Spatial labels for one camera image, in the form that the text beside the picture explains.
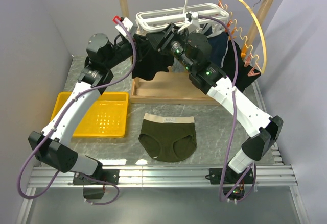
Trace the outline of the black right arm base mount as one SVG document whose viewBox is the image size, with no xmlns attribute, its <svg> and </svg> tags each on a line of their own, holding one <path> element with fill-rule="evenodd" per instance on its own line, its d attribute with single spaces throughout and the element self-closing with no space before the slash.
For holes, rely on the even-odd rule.
<svg viewBox="0 0 327 224">
<path fill-rule="evenodd" d="M 231 187 L 222 188 L 221 198 L 226 197 L 227 201 L 234 201 L 237 203 L 249 196 L 255 188 L 255 183 L 256 165 L 250 169 L 244 170 L 240 174 L 227 167 L 223 185 L 231 185 Z"/>
</svg>

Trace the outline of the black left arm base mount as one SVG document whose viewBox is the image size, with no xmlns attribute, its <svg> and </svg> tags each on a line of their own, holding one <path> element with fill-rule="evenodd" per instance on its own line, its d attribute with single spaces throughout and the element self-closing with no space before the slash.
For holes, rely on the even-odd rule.
<svg viewBox="0 0 327 224">
<path fill-rule="evenodd" d="M 107 205 L 119 197 L 119 177 L 119 169 L 100 169 L 91 176 L 75 172 L 73 186 L 83 186 L 83 198 L 85 202 L 96 206 Z M 111 200 L 101 203 L 99 200 L 104 197 L 107 186 L 112 186 L 116 189 L 116 194 Z"/>
</svg>

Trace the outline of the olive green underwear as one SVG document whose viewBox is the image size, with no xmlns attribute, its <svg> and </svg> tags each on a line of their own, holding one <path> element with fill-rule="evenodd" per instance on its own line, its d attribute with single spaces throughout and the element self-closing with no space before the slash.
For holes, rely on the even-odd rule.
<svg viewBox="0 0 327 224">
<path fill-rule="evenodd" d="M 183 161 L 197 149 L 195 118 L 146 113 L 138 140 L 154 160 L 168 163 Z"/>
</svg>

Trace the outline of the white clip hanger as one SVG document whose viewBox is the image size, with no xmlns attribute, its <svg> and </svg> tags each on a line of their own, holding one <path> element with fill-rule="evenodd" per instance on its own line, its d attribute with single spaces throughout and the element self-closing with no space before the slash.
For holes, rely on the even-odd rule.
<svg viewBox="0 0 327 224">
<path fill-rule="evenodd" d="M 136 24 L 140 32 L 159 32 L 165 29 L 170 23 L 181 27 L 185 23 L 185 15 L 188 12 L 198 12 L 199 15 L 212 17 L 222 21 L 224 24 L 229 21 L 229 13 L 223 8 L 213 3 L 204 3 L 196 5 L 188 5 L 188 0 L 185 0 L 183 7 L 168 8 L 154 11 L 139 12 L 135 16 Z M 211 24 L 213 31 L 219 29 L 218 23 L 210 19 L 199 19 L 201 25 Z"/>
</svg>

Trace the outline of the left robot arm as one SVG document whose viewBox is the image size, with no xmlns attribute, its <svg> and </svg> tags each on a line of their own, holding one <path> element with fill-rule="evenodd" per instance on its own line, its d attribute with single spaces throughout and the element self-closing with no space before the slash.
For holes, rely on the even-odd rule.
<svg viewBox="0 0 327 224">
<path fill-rule="evenodd" d="M 128 34 L 119 43 L 111 43 L 105 34 L 95 34 L 89 39 L 84 68 L 74 89 L 61 110 L 41 132 L 33 131 L 28 141 L 35 158 L 59 172 L 76 172 L 91 184 L 104 179 L 100 161 L 81 155 L 69 148 L 69 143 L 78 124 L 104 93 L 114 85 L 112 68 L 133 58 L 135 66 L 145 54 L 148 42 L 138 34 Z"/>
</svg>

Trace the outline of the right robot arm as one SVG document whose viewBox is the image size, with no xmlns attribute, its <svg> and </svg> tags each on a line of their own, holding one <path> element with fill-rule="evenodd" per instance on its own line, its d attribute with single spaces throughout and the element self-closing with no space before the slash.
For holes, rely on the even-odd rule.
<svg viewBox="0 0 327 224">
<path fill-rule="evenodd" d="M 220 103 L 233 115 L 233 122 L 239 122 L 247 132 L 249 138 L 229 160 L 225 170 L 229 182 L 238 182 L 245 169 L 261 160 L 277 141 L 283 120 L 259 109 L 210 61 L 212 46 L 206 35 L 180 32 L 178 26 L 171 23 L 164 30 L 147 33 L 146 38 L 154 50 L 177 59 L 188 71 L 192 84 Z"/>
</svg>

